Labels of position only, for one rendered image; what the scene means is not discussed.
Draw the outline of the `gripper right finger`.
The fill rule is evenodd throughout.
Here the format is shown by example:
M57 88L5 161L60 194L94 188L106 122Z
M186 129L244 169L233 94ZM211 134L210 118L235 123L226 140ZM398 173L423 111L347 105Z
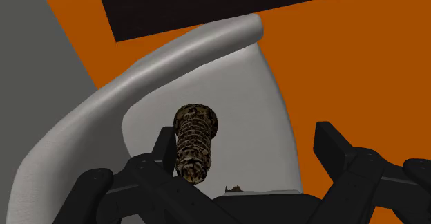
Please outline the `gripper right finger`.
M369 224L376 207L402 224L431 224L431 160L392 164L352 146L330 122L316 123L313 150L333 183L307 224Z

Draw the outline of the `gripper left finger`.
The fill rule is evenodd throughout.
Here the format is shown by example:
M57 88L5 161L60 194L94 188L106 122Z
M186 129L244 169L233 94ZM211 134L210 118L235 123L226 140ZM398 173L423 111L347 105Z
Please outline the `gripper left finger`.
M240 224L180 177L174 177L173 127L163 127L150 153L123 170L90 169L73 185L52 224L120 224L137 214L145 224Z

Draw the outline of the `brown patterned ribbed vase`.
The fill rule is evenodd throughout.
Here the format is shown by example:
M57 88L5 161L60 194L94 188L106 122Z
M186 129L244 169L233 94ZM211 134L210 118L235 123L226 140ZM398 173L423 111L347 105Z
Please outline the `brown patterned ribbed vase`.
M187 182L205 180L211 167L211 140L218 131L215 112L203 104L187 104L173 119L176 142L175 170Z

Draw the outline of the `grey sofa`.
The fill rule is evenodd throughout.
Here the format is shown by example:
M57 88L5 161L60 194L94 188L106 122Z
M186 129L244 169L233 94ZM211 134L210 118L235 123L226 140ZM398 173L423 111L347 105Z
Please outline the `grey sofa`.
M136 61L64 116L22 160L0 224L52 224L78 176L123 169L150 152L186 104L218 118L201 192L296 192L303 186L294 132L258 42L256 14L197 27Z

